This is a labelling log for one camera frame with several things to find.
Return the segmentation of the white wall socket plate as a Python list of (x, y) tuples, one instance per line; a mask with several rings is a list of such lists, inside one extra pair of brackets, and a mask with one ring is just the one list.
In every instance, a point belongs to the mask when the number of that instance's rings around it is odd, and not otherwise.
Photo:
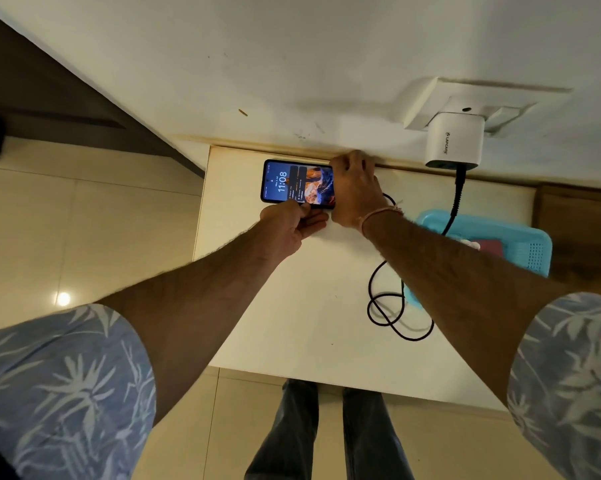
[(406, 130), (426, 131), (439, 114), (468, 114), (485, 121), (489, 136), (541, 100), (543, 88), (511, 82), (444, 77), (417, 79), (406, 89), (397, 118)]

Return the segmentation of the black smartphone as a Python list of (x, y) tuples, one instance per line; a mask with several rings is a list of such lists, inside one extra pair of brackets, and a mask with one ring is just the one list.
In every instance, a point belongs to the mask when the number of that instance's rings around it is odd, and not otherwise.
[(329, 165), (267, 159), (264, 161), (260, 200), (294, 200), (312, 208), (334, 209), (334, 171)]

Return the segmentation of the pink thread wristband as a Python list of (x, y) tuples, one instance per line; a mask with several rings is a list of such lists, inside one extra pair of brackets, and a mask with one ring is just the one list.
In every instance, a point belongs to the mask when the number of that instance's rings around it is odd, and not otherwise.
[(404, 217), (404, 214), (401, 210), (401, 208), (397, 207), (396, 205), (393, 206), (384, 206), (384, 207), (380, 207), (378, 209), (372, 210), (370, 212), (368, 212), (367, 214), (365, 214), (364, 216), (361, 216), (358, 218), (357, 220), (357, 229), (360, 232), (360, 234), (363, 237), (366, 237), (365, 231), (364, 231), (364, 226), (366, 224), (366, 222), (369, 220), (369, 218), (379, 215), (379, 214), (384, 214), (387, 212), (391, 212), (393, 214), (398, 214), (401, 217)]

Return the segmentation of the person's left hand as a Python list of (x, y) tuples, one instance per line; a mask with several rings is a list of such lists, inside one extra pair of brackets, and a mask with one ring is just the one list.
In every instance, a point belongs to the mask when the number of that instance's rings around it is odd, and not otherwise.
[(265, 207), (257, 224), (265, 242), (265, 253), (278, 263), (298, 251), (302, 242), (327, 226), (329, 215), (313, 209), (308, 216), (285, 216), (283, 203)]

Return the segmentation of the dark wooden furniture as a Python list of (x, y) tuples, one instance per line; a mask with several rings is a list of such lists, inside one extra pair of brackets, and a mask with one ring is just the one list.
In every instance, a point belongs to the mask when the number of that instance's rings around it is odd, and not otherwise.
[(205, 176), (182, 152), (1, 19), (0, 116), (6, 138), (158, 155)]

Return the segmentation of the person's right hand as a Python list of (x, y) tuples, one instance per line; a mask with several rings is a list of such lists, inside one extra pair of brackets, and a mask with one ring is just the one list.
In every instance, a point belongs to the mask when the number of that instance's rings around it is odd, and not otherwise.
[(357, 220), (368, 212), (389, 206), (375, 174), (335, 174), (335, 207), (332, 220), (341, 226), (357, 230)]

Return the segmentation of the blue jeans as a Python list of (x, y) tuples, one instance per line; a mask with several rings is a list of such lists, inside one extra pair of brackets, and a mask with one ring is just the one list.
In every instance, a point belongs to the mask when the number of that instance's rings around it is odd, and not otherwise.
[[(244, 480), (311, 480), (319, 424), (318, 385), (287, 379), (273, 427)], [(414, 480), (380, 392), (344, 388), (347, 480)]]

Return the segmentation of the person's right forearm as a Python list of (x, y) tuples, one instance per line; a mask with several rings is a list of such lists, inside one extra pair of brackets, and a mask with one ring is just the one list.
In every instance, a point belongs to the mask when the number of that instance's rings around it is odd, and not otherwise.
[(456, 352), (506, 405), (512, 363), (530, 323), (575, 290), (391, 212), (369, 218), (364, 231)]

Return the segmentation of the light blue plastic tray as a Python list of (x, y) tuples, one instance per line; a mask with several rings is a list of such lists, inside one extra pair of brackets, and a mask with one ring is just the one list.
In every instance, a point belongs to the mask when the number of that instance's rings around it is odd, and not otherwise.
[(497, 219), (459, 214), (447, 235), (450, 239), (498, 239), (506, 247), (505, 260), (536, 274), (548, 277), (552, 240), (542, 230), (506, 223)]

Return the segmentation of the white charger adapter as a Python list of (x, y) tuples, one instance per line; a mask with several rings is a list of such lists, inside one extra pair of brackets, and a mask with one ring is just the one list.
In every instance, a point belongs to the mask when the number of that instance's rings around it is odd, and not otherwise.
[(428, 124), (424, 164), (428, 168), (472, 170), (481, 163), (485, 118), (440, 112)]

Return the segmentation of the person's left forearm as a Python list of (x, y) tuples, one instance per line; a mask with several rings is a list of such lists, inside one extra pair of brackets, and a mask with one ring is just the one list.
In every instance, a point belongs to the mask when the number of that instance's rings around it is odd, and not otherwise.
[(276, 267), (301, 245), (261, 221), (222, 248), (99, 299), (132, 326), (155, 381), (160, 422), (198, 380)]

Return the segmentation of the blue leaf print shirt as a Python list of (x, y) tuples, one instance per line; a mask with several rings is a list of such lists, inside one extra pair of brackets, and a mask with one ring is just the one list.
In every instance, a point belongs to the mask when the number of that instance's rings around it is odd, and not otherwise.
[[(130, 480), (156, 410), (148, 359), (102, 305), (0, 329), (0, 480)], [(569, 294), (539, 311), (507, 405), (566, 480), (601, 480), (601, 295)]]

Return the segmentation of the brown wooden cabinet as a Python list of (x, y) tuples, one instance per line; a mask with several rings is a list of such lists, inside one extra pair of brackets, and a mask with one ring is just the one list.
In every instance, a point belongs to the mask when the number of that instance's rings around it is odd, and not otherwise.
[(601, 294), (601, 189), (541, 185), (531, 222), (552, 240), (549, 277)]

